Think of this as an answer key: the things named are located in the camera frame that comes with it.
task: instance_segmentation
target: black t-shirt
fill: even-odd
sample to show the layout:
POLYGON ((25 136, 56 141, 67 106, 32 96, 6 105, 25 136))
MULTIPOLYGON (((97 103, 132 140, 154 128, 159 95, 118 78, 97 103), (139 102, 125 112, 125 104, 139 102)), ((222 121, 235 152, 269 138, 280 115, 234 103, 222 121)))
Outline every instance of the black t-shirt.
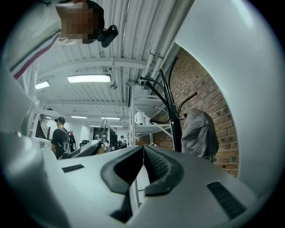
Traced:
POLYGON ((64 153, 64 150, 62 149, 64 135, 65 133, 59 128, 57 128, 53 132, 52 144, 57 146, 55 149, 55 154, 56 154, 57 159, 59 159, 64 153))

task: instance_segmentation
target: cap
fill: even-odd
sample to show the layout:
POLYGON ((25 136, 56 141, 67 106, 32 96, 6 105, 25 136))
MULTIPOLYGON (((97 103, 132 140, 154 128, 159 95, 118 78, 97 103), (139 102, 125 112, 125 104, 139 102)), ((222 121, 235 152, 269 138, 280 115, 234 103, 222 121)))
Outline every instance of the cap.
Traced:
POLYGON ((190 109, 184 123, 182 153, 213 161, 219 149, 219 142, 212 118, 205 112, 190 109))
POLYGON ((59 118, 56 118, 54 121, 55 122, 59 121, 61 123, 65 123, 65 119, 62 116, 60 116, 59 118))

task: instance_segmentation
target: shelving unit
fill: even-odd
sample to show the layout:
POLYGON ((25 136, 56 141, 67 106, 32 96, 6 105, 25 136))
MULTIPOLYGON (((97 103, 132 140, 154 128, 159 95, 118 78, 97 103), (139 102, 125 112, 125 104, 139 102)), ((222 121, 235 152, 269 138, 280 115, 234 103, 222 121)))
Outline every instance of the shelving unit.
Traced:
POLYGON ((135 125, 134 115, 137 112, 140 112, 145 118, 150 118, 156 111, 153 106, 161 107, 163 102, 159 99, 158 96, 138 94, 135 88, 132 89, 132 100, 130 107, 130 125, 129 125, 129 134, 130 134, 130 143, 135 145, 135 138, 142 137, 145 135, 150 135, 152 141, 152 134, 164 131, 167 135, 172 137, 172 133, 169 133, 167 130, 171 129, 170 124, 156 124, 151 125, 135 125))

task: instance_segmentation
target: backpack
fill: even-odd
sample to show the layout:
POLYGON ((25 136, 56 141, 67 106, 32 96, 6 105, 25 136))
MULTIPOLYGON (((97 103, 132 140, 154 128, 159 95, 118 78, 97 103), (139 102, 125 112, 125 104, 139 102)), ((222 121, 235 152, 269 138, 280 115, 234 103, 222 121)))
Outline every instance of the backpack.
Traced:
POLYGON ((60 147, 63 149, 63 151, 70 150, 71 147, 73 147, 73 144, 75 143, 75 137, 73 135, 72 131, 67 131, 63 127, 59 127, 60 130, 62 130, 65 134, 62 136, 62 145, 60 147))
POLYGON ((118 141, 118 148, 121 148, 122 147, 122 142, 119 140, 118 141))

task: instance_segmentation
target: metal pole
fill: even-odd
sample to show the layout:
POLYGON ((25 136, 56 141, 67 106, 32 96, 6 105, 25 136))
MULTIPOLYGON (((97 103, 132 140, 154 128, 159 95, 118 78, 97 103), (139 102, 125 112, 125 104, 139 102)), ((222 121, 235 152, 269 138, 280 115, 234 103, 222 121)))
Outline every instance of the metal pole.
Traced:
POLYGON ((134 134, 135 134, 135 132, 134 132, 134 106, 135 106, 135 104, 134 104, 134 86, 132 86, 132 144, 133 144, 133 146, 134 146, 134 143, 135 143, 135 141, 134 141, 134 134))
POLYGON ((150 133, 150 141, 151 141, 151 143, 153 143, 153 135, 152 135, 152 133, 150 133))

